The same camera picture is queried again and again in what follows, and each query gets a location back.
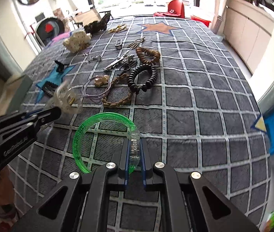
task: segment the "green bracelet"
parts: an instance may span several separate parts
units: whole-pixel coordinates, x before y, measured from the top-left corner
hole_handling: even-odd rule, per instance
[[[129,173],[131,173],[135,170],[140,160],[139,130],[131,120],[129,120],[128,118],[118,113],[98,113],[89,117],[87,120],[85,120],[81,124],[81,126],[79,126],[73,140],[73,156],[75,158],[76,164],[78,165],[78,167],[80,168],[82,172],[84,173],[91,172],[82,161],[81,153],[80,153],[80,141],[82,140],[86,131],[92,125],[97,124],[101,121],[106,121],[106,120],[122,123],[129,128],[128,134],[130,135],[130,144],[131,144]]]

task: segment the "plaid tablecloth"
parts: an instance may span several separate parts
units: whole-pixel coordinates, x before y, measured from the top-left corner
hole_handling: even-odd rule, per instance
[[[141,32],[140,24],[163,22],[178,29],[168,34]],[[64,77],[81,93],[88,78],[109,74],[103,68],[120,56],[127,45],[145,37],[142,46],[161,53],[155,86],[133,96],[130,104],[118,109],[104,108],[83,99],[83,112],[63,114],[53,127],[42,132],[38,141],[14,159],[9,167],[16,190],[16,206],[27,212],[70,172],[80,171],[72,155],[72,139],[78,126],[89,116],[117,112],[130,118],[157,150],[161,161],[181,172],[199,171],[226,195],[256,225],[264,214],[270,184],[268,138],[251,129],[259,109],[252,91],[230,53],[202,23],[173,18],[124,18],[112,20],[109,27],[126,23],[125,32],[101,32],[92,37],[91,46],[77,54],[64,50],[62,42],[43,50],[25,73],[34,82],[21,110],[34,110],[48,98],[35,104],[35,84],[54,68],[54,60],[70,63],[74,68]],[[115,42],[124,41],[116,50]],[[86,63],[89,56],[102,55],[101,62]],[[147,73],[137,82],[147,80]],[[104,90],[90,86],[90,94]],[[125,82],[112,88],[108,101],[115,102],[128,92]],[[95,170],[121,149],[126,127],[118,123],[101,123],[86,134],[82,155],[88,168]],[[109,231],[160,231],[159,194],[143,190],[141,173],[130,175],[126,192],[112,193],[109,205]]]

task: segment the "brown braided cord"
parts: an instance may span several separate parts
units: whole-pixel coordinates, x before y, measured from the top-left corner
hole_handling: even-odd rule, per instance
[[[113,87],[118,81],[120,81],[122,79],[128,78],[128,76],[129,75],[127,73],[124,73],[124,74],[122,74],[120,76],[117,76],[114,80],[111,81],[111,87]],[[104,107],[117,108],[117,107],[119,107],[121,105],[124,105],[124,104],[130,102],[131,99],[132,99],[132,96],[133,96],[133,93],[129,90],[127,96],[125,98],[123,98],[123,99],[120,99],[118,102],[115,102],[115,103],[108,102],[107,101],[107,95],[105,95],[101,99],[101,101],[102,101]]]
[[[143,53],[146,53],[147,55],[149,56],[154,56],[154,58],[152,60],[147,60],[145,57],[144,57],[144,54]],[[159,63],[160,61],[160,57],[161,57],[161,54],[156,51],[156,50],[151,50],[151,49],[148,49],[148,48],[145,48],[145,47],[137,47],[136,48],[136,54],[138,56],[138,58],[140,59],[140,62],[142,64],[151,64],[151,65],[155,65],[155,63]]]

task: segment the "yellow star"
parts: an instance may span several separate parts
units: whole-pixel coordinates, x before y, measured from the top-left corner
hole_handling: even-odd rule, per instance
[[[181,28],[169,26],[163,22],[158,22],[155,24],[150,24],[150,23],[140,24],[140,26],[144,27],[144,29],[142,29],[140,32],[158,32],[165,35],[172,35],[171,34],[172,30],[181,29]]]

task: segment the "star pattern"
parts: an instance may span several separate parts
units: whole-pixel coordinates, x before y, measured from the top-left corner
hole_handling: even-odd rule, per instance
[[[139,24],[139,25],[144,27],[139,32],[158,32],[158,33],[162,33],[170,36],[172,36],[172,32],[171,32],[172,30],[181,29],[181,28],[169,26],[163,22],[158,22],[155,24],[148,23],[148,24]]]
[[[40,89],[40,91],[37,95],[35,103],[37,104],[42,99],[42,97],[44,96],[44,92],[42,90],[42,87],[45,84],[45,82],[49,81],[49,82],[52,82],[53,84],[56,84],[56,85],[59,86],[63,82],[63,77],[68,72],[70,72],[74,67],[75,67],[75,65],[74,66],[69,66],[66,69],[64,69],[63,73],[59,73],[59,72],[57,72],[57,66],[55,66],[53,71],[50,73],[50,75],[48,77],[44,78],[42,81],[40,81],[36,84],[36,86]]]

